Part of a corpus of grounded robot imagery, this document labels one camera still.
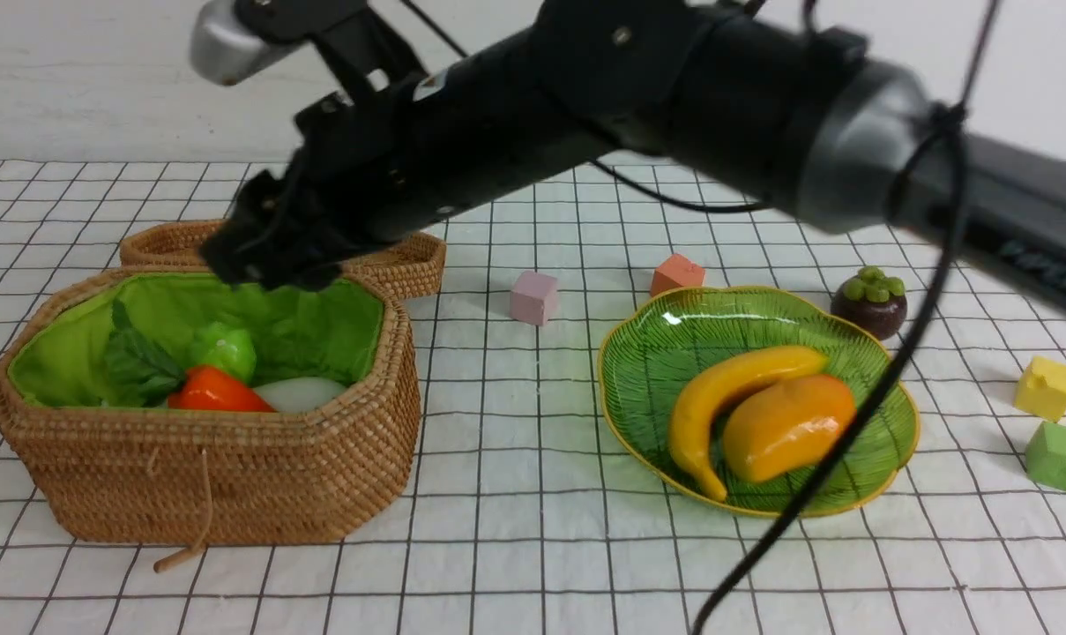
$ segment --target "orange cube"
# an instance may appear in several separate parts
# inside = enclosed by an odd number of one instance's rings
[[[650,297],[676,290],[679,287],[699,287],[706,283],[706,268],[681,254],[674,254],[659,264],[650,281]]]

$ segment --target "toy banana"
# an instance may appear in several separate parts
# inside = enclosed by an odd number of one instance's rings
[[[806,345],[776,345],[709,367],[681,389],[674,405],[669,425],[674,462],[696,479],[707,498],[725,502],[727,488],[709,457],[716,416],[776,381],[818,374],[827,361],[826,355]]]

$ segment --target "orange mango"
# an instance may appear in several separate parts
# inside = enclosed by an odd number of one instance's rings
[[[766,387],[737,406],[722,432],[727,467],[763,483],[818,463],[854,421],[854,393],[827,374]]]

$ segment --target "black cable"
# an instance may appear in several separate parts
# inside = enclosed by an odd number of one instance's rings
[[[906,168],[903,170],[903,177],[907,174],[911,174],[911,170],[916,168],[917,162],[920,158],[924,156],[937,142],[943,142],[947,146],[949,156],[951,156],[951,167],[952,167],[952,184],[951,184],[951,200],[949,200],[947,209],[951,214],[951,225],[949,225],[948,233],[944,237],[943,244],[941,246],[940,258],[936,261],[936,273],[933,274],[931,286],[928,286],[927,293],[922,302],[921,309],[917,312],[916,322],[912,323],[908,335],[905,338],[904,345],[902,349],[897,352],[892,361],[886,368],[882,377],[876,382],[874,390],[870,391],[867,395],[866,401],[859,406],[858,412],[856,412],[854,421],[850,423],[842,438],[834,444],[830,451],[827,453],[826,457],[814,467],[810,478],[804,483],[804,486],[800,488],[798,493],[791,499],[779,517],[775,519],[772,525],[766,532],[763,532],[761,539],[756,542],[750,551],[747,552],[745,557],[729,571],[726,575],[725,581],[720,584],[709,598],[706,603],[702,604],[701,609],[697,613],[697,618],[694,619],[693,631],[691,635],[701,635],[705,632],[706,622],[709,620],[710,616],[716,609],[722,600],[726,598],[727,595],[731,593],[733,588],[738,586],[739,583],[749,574],[755,566],[758,565],[759,560],[768,554],[768,551],[775,546],[775,542],[782,535],[786,534],[788,527],[790,527],[795,521],[797,521],[800,515],[806,509],[807,505],[814,499],[814,495],[819,493],[820,488],[826,484],[826,479],[830,477],[831,471],[838,467],[842,458],[845,457],[850,447],[854,445],[856,439],[866,428],[867,422],[876,413],[879,409],[882,403],[887,397],[892,387],[897,386],[900,380],[900,374],[908,365],[908,361],[912,357],[918,345],[920,345],[922,339],[924,338],[925,330],[928,326],[928,321],[931,321],[933,313],[936,312],[936,305],[940,299],[940,293],[943,293],[944,282],[948,279],[949,271],[951,271],[952,262],[955,261],[956,255],[959,253],[960,245],[964,242],[965,233],[967,233],[967,225],[969,217],[971,216],[971,209],[967,206],[967,146],[965,146],[964,135],[963,135],[963,125],[964,119],[967,117],[967,103],[969,98],[971,98],[971,89],[973,88],[973,83],[979,76],[980,65],[983,62],[983,54],[985,49],[987,49],[987,39],[989,33],[992,31],[992,25],[995,25],[997,10],[1001,4],[1002,0],[991,0],[988,4],[987,15],[983,18],[983,23],[980,28],[980,36],[976,39],[975,53],[971,58],[971,63],[969,64],[967,77],[965,78],[964,91],[962,98],[953,105],[951,109],[939,109],[938,112],[933,116],[933,130],[927,137],[922,142],[922,144],[917,147],[916,152],[907,162]],[[814,0],[804,0],[804,23],[813,25],[812,13],[813,13]],[[899,205],[899,201],[892,201],[892,205]]]
[[[403,3],[404,7],[407,7],[408,12],[414,13],[416,17],[422,20],[423,23],[426,25],[426,27],[430,28],[431,31],[435,33],[437,37],[439,37],[439,39],[442,39],[443,44],[447,45],[447,47],[451,48],[453,52],[458,53],[458,55],[463,59],[469,56],[469,53],[466,52],[466,49],[463,48],[458,44],[458,42],[456,42],[451,36],[450,33],[446,32],[446,30],[441,28],[441,26],[439,26],[439,23],[437,23],[431,15],[427,15],[427,12],[424,12],[423,9],[420,9],[419,5],[415,3],[415,0],[400,0],[400,1]],[[755,16],[756,13],[759,12],[759,9],[762,7],[762,5],[765,2],[766,0],[750,0],[745,4],[745,13],[749,16]],[[668,197],[665,194],[658,192],[657,190],[650,190],[649,188],[646,188],[646,185],[643,185],[642,183],[632,180],[632,178],[623,177],[621,174],[617,173],[613,167],[605,165],[601,161],[593,160],[588,161],[588,163],[589,165],[596,167],[597,169],[600,169],[600,172],[602,172],[603,174],[607,174],[607,176],[612,177],[614,178],[614,180],[634,190],[634,192],[640,192],[642,194],[645,194],[645,196],[647,197],[655,198],[655,200],[659,202],[668,205],[671,207],[684,209],[688,212],[743,213],[743,212],[761,212],[761,210],[768,209],[768,206],[762,203],[710,206],[710,205],[691,203],[689,201],[682,201],[680,198]]]

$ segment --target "white toy vegetable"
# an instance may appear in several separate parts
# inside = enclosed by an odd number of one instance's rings
[[[333,379],[323,377],[294,377],[256,387],[259,397],[270,403],[278,412],[304,412],[339,397],[346,389]]]

